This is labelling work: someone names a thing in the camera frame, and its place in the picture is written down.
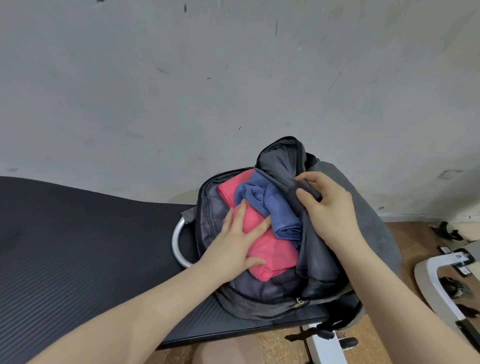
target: backpack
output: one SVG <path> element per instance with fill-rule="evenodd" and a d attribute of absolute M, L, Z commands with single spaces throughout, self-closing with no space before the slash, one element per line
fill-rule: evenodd
<path fill-rule="evenodd" d="M 278 139 L 262 150 L 254 168 L 284 193 L 285 199 L 302 222 L 299 260 L 296 267 L 266 282 L 257 280 L 248 271 L 243 272 L 215 292 L 218 301 L 232 315 L 256 320 L 274 320 L 298 312 L 308 305 L 322 305 L 330 318 L 318 325 L 316 333 L 353 325 L 364 314 L 363 306 L 338 259 L 313 230 L 308 213 L 295 191 L 303 188 L 317 201 L 321 201 L 320 193 L 305 180 L 296 182 L 294 177 L 305 171 L 321 171 L 349 191 L 363 237 L 373 251 L 399 275 L 401 255 L 393 235 L 333 164 L 306 153 L 303 144 L 292 136 Z M 228 212 L 228 206 L 220 197 L 217 187 L 248 169 L 251 167 L 230 170 L 205 181 L 200 187 L 196 207 L 182 214 L 184 223 L 195 223 L 199 256 L 205 253 L 220 233 Z M 173 249 L 179 262 L 188 266 L 178 245 L 173 244 Z M 312 334 L 314 333 L 300 333 L 289 339 L 300 340 L 304 339 L 302 335 Z"/>

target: forearm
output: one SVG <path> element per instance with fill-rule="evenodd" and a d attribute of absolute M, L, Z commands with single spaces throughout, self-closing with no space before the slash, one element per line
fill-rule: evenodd
<path fill-rule="evenodd" d="M 393 363 L 478 363 L 479 355 L 362 241 L 337 252 Z"/>
<path fill-rule="evenodd" d="M 221 282 L 195 264 L 93 318 L 52 344 L 32 364 L 142 364 L 165 336 Z"/>

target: baseboard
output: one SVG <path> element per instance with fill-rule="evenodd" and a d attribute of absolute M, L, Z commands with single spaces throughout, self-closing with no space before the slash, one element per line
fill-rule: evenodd
<path fill-rule="evenodd" d="M 383 222 L 480 222 L 480 216 L 427 216 L 422 214 L 379 215 Z"/>

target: person's left hand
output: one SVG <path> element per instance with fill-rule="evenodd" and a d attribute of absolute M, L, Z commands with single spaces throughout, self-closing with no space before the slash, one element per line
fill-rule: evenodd
<path fill-rule="evenodd" d="M 222 231 L 198 262 L 212 271 L 213 275 L 218 278 L 219 285 L 231 281 L 246 269 L 265 264 L 260 257 L 250 256 L 247 258 L 246 255 L 255 240 L 260 238 L 270 227 L 270 217 L 245 234 L 242 227 L 246 210 L 245 200 L 240 204 L 234 219 L 232 219 L 233 209 L 230 209 L 223 222 Z"/>

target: folded clothing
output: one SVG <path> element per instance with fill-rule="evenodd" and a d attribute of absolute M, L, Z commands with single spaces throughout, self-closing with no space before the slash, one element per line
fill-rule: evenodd
<path fill-rule="evenodd" d="M 279 189 L 267 178 L 254 172 L 235 192 L 235 205 L 246 199 L 264 217 L 272 219 L 273 234 L 300 249 L 302 226 Z"/>
<path fill-rule="evenodd" d="M 235 191 L 238 186 L 248 181 L 253 173 L 254 169 L 246 170 L 218 186 L 218 193 L 229 207 L 234 207 L 235 205 Z M 239 206 L 233 210 L 234 216 L 238 208 Z M 247 210 L 243 220 L 243 232 L 250 232 L 263 220 L 263 215 L 247 201 Z M 287 269 L 295 267 L 299 254 L 290 241 L 277 238 L 273 234 L 272 229 L 269 228 L 265 234 L 252 244 L 247 256 L 259 256 L 265 260 L 265 265 L 249 269 L 254 277 L 265 282 L 271 277 L 278 276 Z"/>

